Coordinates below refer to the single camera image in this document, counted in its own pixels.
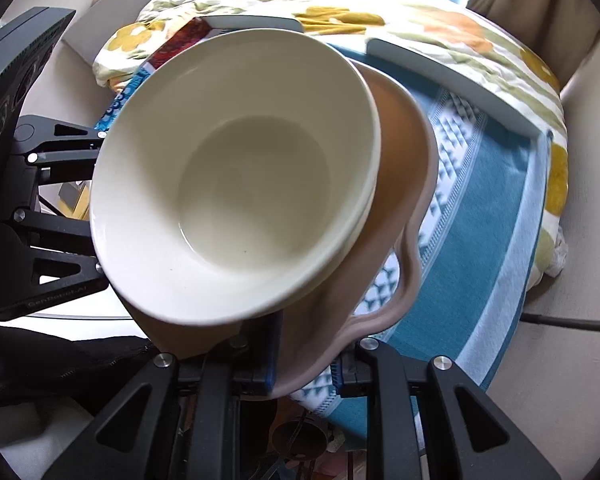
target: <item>wall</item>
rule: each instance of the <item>wall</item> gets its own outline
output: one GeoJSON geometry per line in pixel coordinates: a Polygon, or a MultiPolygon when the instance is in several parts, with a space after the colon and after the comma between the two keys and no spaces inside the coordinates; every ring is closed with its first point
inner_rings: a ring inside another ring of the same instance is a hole
{"type": "MultiPolygon", "coordinates": [[[[600,44],[562,94],[569,133],[569,245],[556,280],[546,276],[525,310],[600,319],[600,44]]],[[[490,396],[563,480],[581,480],[600,457],[600,333],[521,323],[490,396]]]]}
{"type": "MultiPolygon", "coordinates": [[[[34,6],[75,9],[78,16],[89,8],[91,1],[14,0],[3,19],[11,20],[34,6]]],[[[46,68],[29,91],[22,115],[37,114],[93,126],[112,98],[110,90],[96,85],[90,67],[73,50],[59,42],[46,68]]]]}

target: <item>light blue stripe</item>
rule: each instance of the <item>light blue stripe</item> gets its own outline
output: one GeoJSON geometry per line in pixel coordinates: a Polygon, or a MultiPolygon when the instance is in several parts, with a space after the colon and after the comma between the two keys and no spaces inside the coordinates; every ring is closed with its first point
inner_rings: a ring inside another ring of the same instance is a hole
{"type": "Polygon", "coordinates": [[[476,383],[481,384],[497,359],[526,287],[528,263],[536,250],[538,227],[544,205],[548,176],[548,139],[538,137],[531,149],[520,212],[498,279],[482,315],[456,362],[476,383]]]}

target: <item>black device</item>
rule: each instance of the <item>black device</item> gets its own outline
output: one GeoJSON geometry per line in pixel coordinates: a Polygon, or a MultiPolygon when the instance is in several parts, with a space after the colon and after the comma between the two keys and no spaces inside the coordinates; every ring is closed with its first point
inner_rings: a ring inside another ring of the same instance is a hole
{"type": "MultiPolygon", "coordinates": [[[[0,0],[0,17],[11,1],[0,0]]],[[[592,2],[600,11],[600,0],[592,2]]],[[[65,9],[29,12],[0,31],[0,45],[11,52],[11,59],[0,57],[0,320],[107,286],[88,224],[36,211],[38,185],[90,177],[102,140],[83,126],[18,119],[30,84],[72,15],[65,9]],[[46,287],[38,281],[40,274],[60,279],[46,287]]],[[[158,355],[96,416],[45,479],[237,478],[239,399],[269,391],[279,316],[245,323],[240,335],[205,356],[179,362],[170,354],[158,355]],[[185,414],[193,393],[197,408],[189,428],[185,414]]],[[[559,478],[444,356],[422,362],[364,338],[340,354],[332,375],[341,396],[367,398],[369,479],[422,477],[411,396],[417,399],[433,480],[559,478]]],[[[14,478],[11,473],[4,478],[14,478]]]]}

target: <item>bed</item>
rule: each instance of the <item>bed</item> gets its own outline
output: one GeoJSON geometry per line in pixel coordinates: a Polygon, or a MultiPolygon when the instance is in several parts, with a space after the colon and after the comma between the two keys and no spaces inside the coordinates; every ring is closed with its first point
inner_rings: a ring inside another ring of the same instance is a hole
{"type": "MultiPolygon", "coordinates": [[[[446,354],[486,389],[525,291],[554,259],[567,187],[555,77],[515,38],[446,0],[150,0],[94,59],[84,30],[64,38],[118,93],[97,128],[108,129],[156,56],[186,43],[190,20],[241,14],[301,27],[397,79],[426,111],[440,166],[420,231],[423,285],[410,313],[378,337],[416,358],[446,354]]],[[[356,313],[382,308],[399,272],[390,254],[356,313]]],[[[364,438],[364,401],[339,399],[328,370],[292,397],[350,442],[364,438]]]]}

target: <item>black fabric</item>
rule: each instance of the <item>black fabric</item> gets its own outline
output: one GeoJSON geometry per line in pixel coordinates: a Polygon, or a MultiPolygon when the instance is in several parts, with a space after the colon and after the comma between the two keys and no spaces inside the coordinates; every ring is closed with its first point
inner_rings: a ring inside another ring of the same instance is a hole
{"type": "Polygon", "coordinates": [[[65,396],[95,415],[157,353],[134,336],[69,341],[0,326],[0,406],[65,396]]]}

